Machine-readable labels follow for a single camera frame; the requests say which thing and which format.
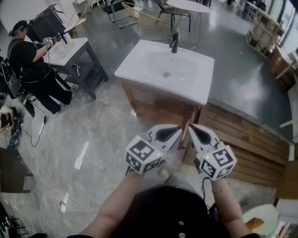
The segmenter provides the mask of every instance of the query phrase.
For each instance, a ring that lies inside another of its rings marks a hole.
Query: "marble floor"
[[[149,0],[146,7],[159,12]],[[212,12],[202,17],[202,44],[197,49],[215,58],[215,69],[210,101],[237,109],[259,120],[282,136],[290,132],[278,131],[277,125],[289,119],[291,112],[286,92],[268,73],[264,60],[246,46],[245,34],[249,24],[235,15],[233,9],[213,1]],[[95,7],[88,15],[88,24],[99,35],[92,48],[106,70],[109,81],[101,83],[93,101],[78,89],[70,105],[54,117],[39,103],[49,116],[38,142],[43,114],[35,109],[34,119],[23,111],[15,100],[6,105],[16,106],[24,114],[23,134],[18,148],[22,159],[34,174],[32,192],[28,194],[1,194],[10,214],[21,219],[29,234],[46,232],[50,237],[62,238],[79,233],[92,221],[107,196],[124,178],[126,164],[124,148],[137,134],[146,132],[156,122],[130,113],[120,80],[114,72],[136,42],[143,37],[136,34],[136,26],[119,30],[108,21],[106,14]],[[191,47],[185,39],[187,19],[178,28],[183,40],[179,46]],[[160,33],[146,32],[146,40],[162,37]],[[9,131],[0,135],[0,146],[6,147]],[[80,169],[75,168],[86,142],[89,143]],[[183,165],[178,173],[201,194],[202,177],[193,167]],[[233,193],[242,205],[272,202],[275,190],[229,179]],[[212,204],[210,184],[206,184],[207,204]],[[60,202],[68,196],[65,212]]]

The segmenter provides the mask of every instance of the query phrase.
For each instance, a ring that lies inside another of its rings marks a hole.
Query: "person sitting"
[[[5,131],[8,127],[14,127],[15,118],[20,117],[15,107],[3,106],[0,109],[0,132]]]

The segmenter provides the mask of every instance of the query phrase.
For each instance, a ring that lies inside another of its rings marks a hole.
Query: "button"
[[[179,234],[179,237],[180,237],[180,238],[185,238],[186,235],[185,235],[184,233],[180,233],[180,234]]]

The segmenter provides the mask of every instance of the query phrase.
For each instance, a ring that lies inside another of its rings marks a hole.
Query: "bracelet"
[[[213,192],[213,193],[221,193],[221,192],[223,192],[224,190],[226,190],[229,186],[230,186],[230,185],[226,186],[226,187],[223,188],[221,191],[213,191],[213,190],[212,190],[212,192]]]

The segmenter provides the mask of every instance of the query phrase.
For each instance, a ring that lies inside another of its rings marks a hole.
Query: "sink countertop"
[[[214,59],[167,44],[140,40],[115,72],[115,76],[176,94],[205,105]]]

